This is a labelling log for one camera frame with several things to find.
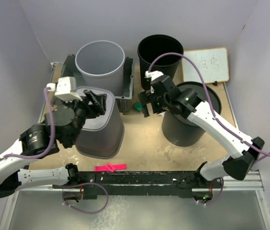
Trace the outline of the grey ribbed square bin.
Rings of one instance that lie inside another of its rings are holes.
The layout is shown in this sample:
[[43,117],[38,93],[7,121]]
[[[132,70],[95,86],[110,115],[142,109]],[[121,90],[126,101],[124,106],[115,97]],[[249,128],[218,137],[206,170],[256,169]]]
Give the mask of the grey ribbed square bin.
[[75,147],[82,155],[97,159],[112,158],[119,151],[124,137],[124,125],[115,96],[108,90],[95,87],[79,87],[76,93],[82,98],[85,96],[84,90],[107,95],[106,113],[87,119],[81,125],[74,120],[73,109],[64,106],[61,100],[62,104],[53,112],[55,138],[66,148]]

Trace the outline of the dark blue round bin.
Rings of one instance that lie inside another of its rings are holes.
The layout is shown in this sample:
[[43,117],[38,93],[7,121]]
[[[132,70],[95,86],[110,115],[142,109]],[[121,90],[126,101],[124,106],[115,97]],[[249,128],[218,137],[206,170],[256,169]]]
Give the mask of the dark blue round bin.
[[[207,101],[203,85],[194,81],[187,81],[177,85],[181,91],[192,89]],[[207,86],[214,110],[221,114],[222,104],[216,92]],[[180,147],[188,147],[195,144],[205,133],[205,130],[196,124],[184,119],[180,115],[173,115],[167,111],[162,121],[162,132],[165,138],[172,144]]]

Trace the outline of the black round bin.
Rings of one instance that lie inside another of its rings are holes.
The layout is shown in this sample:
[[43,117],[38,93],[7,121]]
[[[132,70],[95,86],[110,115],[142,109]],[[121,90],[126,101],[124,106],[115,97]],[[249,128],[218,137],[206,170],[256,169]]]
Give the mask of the black round bin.
[[[141,86],[146,91],[150,89],[150,82],[145,78],[151,63],[160,55],[165,53],[183,54],[182,44],[175,38],[165,34],[154,34],[140,41],[137,47],[139,57]],[[174,77],[176,69],[181,62],[181,57],[168,55],[159,59],[152,67],[152,71],[160,71],[165,75]]]

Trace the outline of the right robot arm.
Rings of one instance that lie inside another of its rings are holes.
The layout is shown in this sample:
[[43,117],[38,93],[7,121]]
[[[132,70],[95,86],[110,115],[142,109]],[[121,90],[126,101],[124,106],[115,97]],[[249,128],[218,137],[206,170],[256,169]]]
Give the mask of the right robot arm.
[[169,111],[180,115],[206,131],[228,153],[217,161],[204,162],[196,171],[195,183],[206,187],[212,180],[224,176],[244,180],[258,158],[264,140],[242,133],[212,109],[207,99],[191,88],[179,89],[170,76],[154,71],[147,72],[146,78],[150,81],[150,89],[139,94],[145,117],[149,116],[146,107],[149,103],[155,114]]

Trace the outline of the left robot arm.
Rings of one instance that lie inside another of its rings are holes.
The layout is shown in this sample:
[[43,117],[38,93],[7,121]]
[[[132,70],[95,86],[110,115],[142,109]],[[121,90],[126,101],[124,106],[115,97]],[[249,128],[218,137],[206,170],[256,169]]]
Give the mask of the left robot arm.
[[0,155],[0,198],[16,191],[41,185],[68,186],[80,183],[76,165],[50,170],[26,170],[25,166],[75,145],[86,120],[106,113],[107,95],[84,90],[83,96],[71,102],[59,101],[55,109],[45,114],[41,123],[31,126]]

